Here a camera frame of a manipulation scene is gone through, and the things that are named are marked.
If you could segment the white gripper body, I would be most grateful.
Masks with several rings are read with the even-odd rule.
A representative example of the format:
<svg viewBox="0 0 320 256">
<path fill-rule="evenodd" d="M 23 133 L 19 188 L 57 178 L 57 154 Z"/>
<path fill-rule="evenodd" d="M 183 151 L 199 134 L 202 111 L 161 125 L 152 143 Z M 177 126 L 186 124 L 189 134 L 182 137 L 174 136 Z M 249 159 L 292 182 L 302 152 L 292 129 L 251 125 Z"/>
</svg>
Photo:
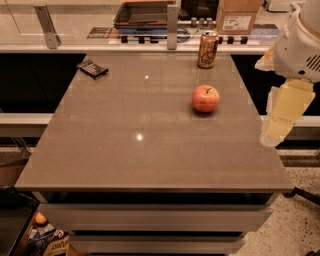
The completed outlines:
<svg viewBox="0 0 320 256">
<path fill-rule="evenodd" d="M 320 81 L 319 10 L 292 13 L 275 43 L 274 68 L 286 78 Z"/>
</svg>

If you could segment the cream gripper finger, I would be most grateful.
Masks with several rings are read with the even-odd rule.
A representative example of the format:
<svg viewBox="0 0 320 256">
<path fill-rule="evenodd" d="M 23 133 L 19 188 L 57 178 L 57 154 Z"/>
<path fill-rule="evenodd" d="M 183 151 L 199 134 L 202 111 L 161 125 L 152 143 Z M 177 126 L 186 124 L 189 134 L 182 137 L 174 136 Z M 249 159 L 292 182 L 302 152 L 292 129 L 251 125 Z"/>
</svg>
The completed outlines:
<svg viewBox="0 0 320 256">
<path fill-rule="evenodd" d="M 315 98 L 313 87 L 306 80 L 287 79 L 280 87 L 271 88 L 261 128 L 262 145 L 276 147 L 284 141 Z"/>
<path fill-rule="evenodd" d="M 274 49 L 275 45 L 271 45 L 265 54 L 256 62 L 255 68 L 261 71 L 274 70 Z"/>
</svg>

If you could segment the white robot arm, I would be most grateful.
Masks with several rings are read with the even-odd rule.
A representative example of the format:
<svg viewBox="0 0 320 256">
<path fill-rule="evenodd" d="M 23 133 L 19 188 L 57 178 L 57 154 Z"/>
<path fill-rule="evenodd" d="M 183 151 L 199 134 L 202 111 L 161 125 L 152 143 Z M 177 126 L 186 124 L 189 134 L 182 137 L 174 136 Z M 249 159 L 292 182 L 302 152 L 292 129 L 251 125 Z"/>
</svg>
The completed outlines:
<svg viewBox="0 0 320 256">
<path fill-rule="evenodd" d="M 305 0 L 284 24 L 276 42 L 255 64 L 286 79 L 273 87 L 266 106 L 260 142 L 279 145 L 315 98 L 313 86 L 320 81 L 320 0 Z"/>
</svg>

